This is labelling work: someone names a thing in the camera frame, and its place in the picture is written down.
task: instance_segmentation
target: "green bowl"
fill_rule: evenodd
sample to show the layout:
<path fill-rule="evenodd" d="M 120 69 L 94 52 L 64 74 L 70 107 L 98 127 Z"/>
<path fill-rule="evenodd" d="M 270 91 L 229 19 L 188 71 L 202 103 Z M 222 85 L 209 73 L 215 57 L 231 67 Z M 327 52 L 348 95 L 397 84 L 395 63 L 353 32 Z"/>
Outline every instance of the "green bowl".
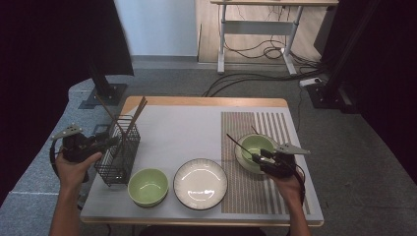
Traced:
<path fill-rule="evenodd" d="M 264 135 L 248 135 L 244 137 L 240 142 L 241 146 L 248 150 L 250 153 L 261 154 L 261 149 L 266 149 L 270 152 L 274 152 L 277 144 L 268 136 Z M 241 149 L 241 155 L 244 160 L 251 165 L 258 165 L 252 160 L 252 156 L 245 150 Z"/>
<path fill-rule="evenodd" d="M 168 193 L 168 179 L 158 169 L 143 169 L 132 176 L 128 184 L 131 199 L 140 207 L 154 207 Z"/>

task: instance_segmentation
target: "white plate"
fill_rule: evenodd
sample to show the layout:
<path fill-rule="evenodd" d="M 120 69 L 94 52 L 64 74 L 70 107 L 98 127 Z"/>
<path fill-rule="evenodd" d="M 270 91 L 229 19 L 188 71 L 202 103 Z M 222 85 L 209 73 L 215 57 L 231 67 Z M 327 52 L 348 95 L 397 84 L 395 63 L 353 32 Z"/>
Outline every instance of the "white plate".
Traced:
<path fill-rule="evenodd" d="M 188 161 L 174 177 L 175 195 L 189 208 L 214 207 L 221 202 L 226 191 L 226 173 L 220 165 L 209 159 Z"/>

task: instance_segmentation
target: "table leg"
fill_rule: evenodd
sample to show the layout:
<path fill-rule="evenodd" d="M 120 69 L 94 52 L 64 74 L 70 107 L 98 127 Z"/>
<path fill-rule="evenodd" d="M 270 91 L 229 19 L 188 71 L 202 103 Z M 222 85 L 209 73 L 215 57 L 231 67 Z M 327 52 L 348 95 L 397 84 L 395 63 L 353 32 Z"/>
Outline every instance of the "table leg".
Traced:
<path fill-rule="evenodd" d="M 292 43 L 294 42 L 294 37 L 295 37 L 295 33 L 297 32 L 298 25 L 300 24 L 300 19 L 301 19 L 301 14 L 303 13 L 303 9 L 304 9 L 303 6 L 298 7 L 297 18 L 295 19 L 295 21 L 292 24 L 291 34 L 289 35 L 289 38 L 288 38 L 287 44 L 285 46 L 285 49 L 281 49 L 282 56 L 284 58 L 285 64 L 288 68 L 288 71 L 289 71 L 290 75 L 297 74 L 297 72 L 295 71 L 295 68 L 294 68 L 294 64 L 292 62 L 292 56 L 289 53 L 291 51 Z"/>
<path fill-rule="evenodd" d="M 222 5 L 221 26 L 220 26 L 220 46 L 218 48 L 217 72 L 224 74 L 224 25 L 226 24 L 226 5 Z"/>

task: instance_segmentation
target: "desk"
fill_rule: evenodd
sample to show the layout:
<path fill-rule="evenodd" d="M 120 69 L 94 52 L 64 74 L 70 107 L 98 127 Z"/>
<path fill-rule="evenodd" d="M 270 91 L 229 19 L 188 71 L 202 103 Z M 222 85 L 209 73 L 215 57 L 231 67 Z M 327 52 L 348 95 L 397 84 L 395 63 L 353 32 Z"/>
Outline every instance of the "desk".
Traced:
<path fill-rule="evenodd" d="M 122 114 L 133 114 L 141 100 L 131 96 Z M 137 121 L 141 134 L 132 173 L 158 168 L 168 177 L 164 201 L 152 208 L 136 206 L 126 185 L 108 187 L 96 175 L 81 220 L 86 223 L 282 226 L 289 215 L 281 196 L 265 175 L 245 170 L 234 157 L 234 145 L 225 137 L 253 133 L 274 137 L 282 144 L 300 146 L 287 103 L 279 98 L 222 98 L 149 96 Z M 176 171 L 187 161 L 208 158 L 220 164 L 228 189 L 217 206 L 194 210 L 182 205 L 173 191 Z M 297 163 L 306 173 L 304 211 L 311 226 L 324 222 L 322 211 L 303 155 Z"/>
<path fill-rule="evenodd" d="M 220 48 L 218 50 L 217 72 L 224 73 L 224 35 L 232 34 L 266 34 L 289 35 L 285 48 L 281 49 L 285 65 L 291 75 L 297 74 L 289 54 L 300 23 L 303 8 L 336 6 L 337 0 L 211 0 L 212 4 L 222 6 Z M 297 17 L 294 22 L 254 22 L 254 21 L 226 21 L 227 5 L 265 5 L 265 6 L 298 6 Z"/>

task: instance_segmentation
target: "striped mat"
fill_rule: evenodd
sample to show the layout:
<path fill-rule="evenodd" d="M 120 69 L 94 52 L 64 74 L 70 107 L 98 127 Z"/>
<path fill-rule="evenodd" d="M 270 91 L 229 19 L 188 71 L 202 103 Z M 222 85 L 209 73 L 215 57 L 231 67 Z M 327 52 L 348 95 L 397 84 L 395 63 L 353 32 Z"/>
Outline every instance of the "striped mat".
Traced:
<path fill-rule="evenodd" d="M 283 113 L 272 112 L 222 112 L 221 113 L 221 165 L 227 174 L 228 189 L 221 202 L 222 213 L 287 214 L 288 209 L 274 186 L 266 176 L 244 169 L 235 157 L 235 144 L 227 138 L 229 134 L 236 141 L 245 135 L 255 133 L 273 138 L 277 143 L 291 143 L 287 128 L 288 121 Z M 304 211 L 309 208 L 308 190 Z"/>

